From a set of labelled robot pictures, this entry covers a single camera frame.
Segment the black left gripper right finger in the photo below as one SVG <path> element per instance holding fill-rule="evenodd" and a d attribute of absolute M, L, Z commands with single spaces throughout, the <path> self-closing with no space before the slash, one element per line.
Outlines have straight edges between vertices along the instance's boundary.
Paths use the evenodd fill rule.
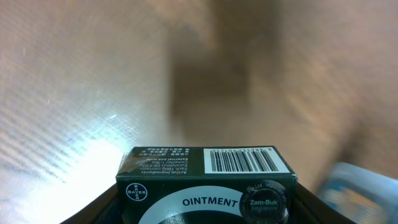
<path fill-rule="evenodd" d="M 289 212 L 289 224 L 355 224 L 297 184 Z"/>

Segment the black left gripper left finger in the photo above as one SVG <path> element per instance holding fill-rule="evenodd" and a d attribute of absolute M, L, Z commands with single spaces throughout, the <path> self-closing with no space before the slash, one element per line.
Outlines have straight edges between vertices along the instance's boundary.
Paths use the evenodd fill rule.
<path fill-rule="evenodd" d="M 123 224 L 116 184 L 61 224 Z"/>

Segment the clear plastic container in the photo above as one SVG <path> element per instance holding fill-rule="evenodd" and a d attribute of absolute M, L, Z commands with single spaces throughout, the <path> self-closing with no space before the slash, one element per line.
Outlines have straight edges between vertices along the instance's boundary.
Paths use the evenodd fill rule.
<path fill-rule="evenodd" d="M 339 162 L 317 196 L 355 223 L 397 224 L 397 179 Z"/>

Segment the green ointment box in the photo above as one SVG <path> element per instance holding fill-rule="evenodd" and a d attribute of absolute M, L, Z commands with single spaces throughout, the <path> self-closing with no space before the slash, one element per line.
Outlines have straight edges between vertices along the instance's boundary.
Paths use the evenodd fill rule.
<path fill-rule="evenodd" d="M 124 223 L 285 223 L 298 180 L 273 146 L 135 147 L 116 174 Z"/>

